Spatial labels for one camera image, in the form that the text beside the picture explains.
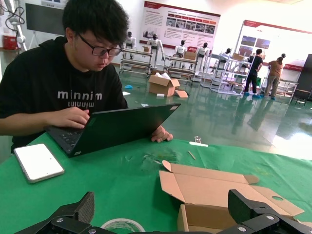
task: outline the glossy floor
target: glossy floor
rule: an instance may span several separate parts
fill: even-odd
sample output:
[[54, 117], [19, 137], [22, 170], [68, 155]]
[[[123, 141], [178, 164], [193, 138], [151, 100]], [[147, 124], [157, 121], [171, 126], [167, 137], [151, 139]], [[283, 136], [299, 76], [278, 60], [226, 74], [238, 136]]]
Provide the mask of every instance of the glossy floor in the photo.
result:
[[[231, 145], [276, 153], [296, 158], [312, 159], [312, 105], [286, 104], [288, 98], [252, 99], [217, 94], [198, 83], [181, 85], [190, 94], [188, 99], [156, 97], [148, 92], [146, 77], [130, 73], [120, 76], [123, 87], [133, 89], [125, 96], [129, 107], [142, 104], [162, 105], [182, 103], [163, 124], [177, 139], [194, 141], [195, 136], [205, 144]], [[0, 137], [0, 163], [7, 158], [10, 138]]]

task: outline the man's left hand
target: man's left hand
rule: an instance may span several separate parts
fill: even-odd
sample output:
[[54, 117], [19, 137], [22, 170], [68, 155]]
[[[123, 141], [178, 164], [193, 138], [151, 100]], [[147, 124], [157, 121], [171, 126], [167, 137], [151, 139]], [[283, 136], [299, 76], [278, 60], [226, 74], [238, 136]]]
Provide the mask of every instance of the man's left hand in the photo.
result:
[[164, 140], [170, 141], [174, 137], [172, 134], [168, 133], [162, 126], [159, 126], [155, 132], [152, 134], [152, 142], [162, 142]]

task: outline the black laptop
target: black laptop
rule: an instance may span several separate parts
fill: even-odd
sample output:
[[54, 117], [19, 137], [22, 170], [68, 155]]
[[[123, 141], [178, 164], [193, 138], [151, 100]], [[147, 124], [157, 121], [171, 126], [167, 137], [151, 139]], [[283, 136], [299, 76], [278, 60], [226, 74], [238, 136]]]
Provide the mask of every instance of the black laptop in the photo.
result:
[[50, 126], [46, 132], [69, 157], [78, 156], [150, 137], [180, 105], [95, 112], [83, 130]]

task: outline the glasses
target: glasses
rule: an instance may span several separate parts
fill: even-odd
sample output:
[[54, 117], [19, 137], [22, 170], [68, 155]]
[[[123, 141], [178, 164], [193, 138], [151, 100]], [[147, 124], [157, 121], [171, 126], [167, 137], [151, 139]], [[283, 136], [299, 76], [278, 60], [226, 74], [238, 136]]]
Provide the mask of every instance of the glasses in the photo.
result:
[[111, 49], [107, 49], [104, 47], [99, 47], [99, 46], [92, 46], [89, 42], [87, 42], [79, 33], [78, 36], [81, 38], [81, 40], [86, 43], [88, 46], [90, 46], [92, 48], [92, 54], [93, 55], [97, 55], [97, 56], [102, 56], [104, 55], [106, 52], [108, 53], [109, 56], [117, 56], [120, 54], [120, 52], [122, 51], [121, 48], [111, 48]]

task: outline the white tablet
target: white tablet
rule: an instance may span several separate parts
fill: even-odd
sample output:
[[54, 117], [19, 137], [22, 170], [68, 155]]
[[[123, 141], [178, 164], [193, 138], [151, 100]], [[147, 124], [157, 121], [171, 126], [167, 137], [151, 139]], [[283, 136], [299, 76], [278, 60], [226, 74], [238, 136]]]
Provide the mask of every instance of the white tablet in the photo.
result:
[[16, 148], [14, 153], [30, 183], [58, 176], [65, 171], [44, 144]]

